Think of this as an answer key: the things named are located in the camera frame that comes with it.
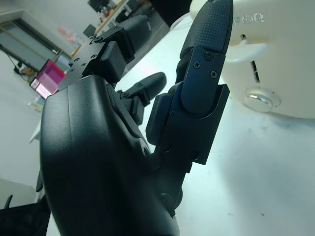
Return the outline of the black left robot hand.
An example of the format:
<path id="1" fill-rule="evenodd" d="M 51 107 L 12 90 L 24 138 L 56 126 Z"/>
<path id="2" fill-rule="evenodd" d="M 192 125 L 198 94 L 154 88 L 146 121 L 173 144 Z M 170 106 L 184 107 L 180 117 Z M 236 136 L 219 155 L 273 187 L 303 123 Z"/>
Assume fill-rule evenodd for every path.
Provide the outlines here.
<path id="1" fill-rule="evenodd" d="M 62 236 L 178 236 L 175 209 L 193 163 L 207 162 L 228 96 L 219 84 L 233 1 L 208 0 L 163 73 L 116 91 L 151 35 L 146 16 L 88 39 L 44 104 L 40 169 Z"/>

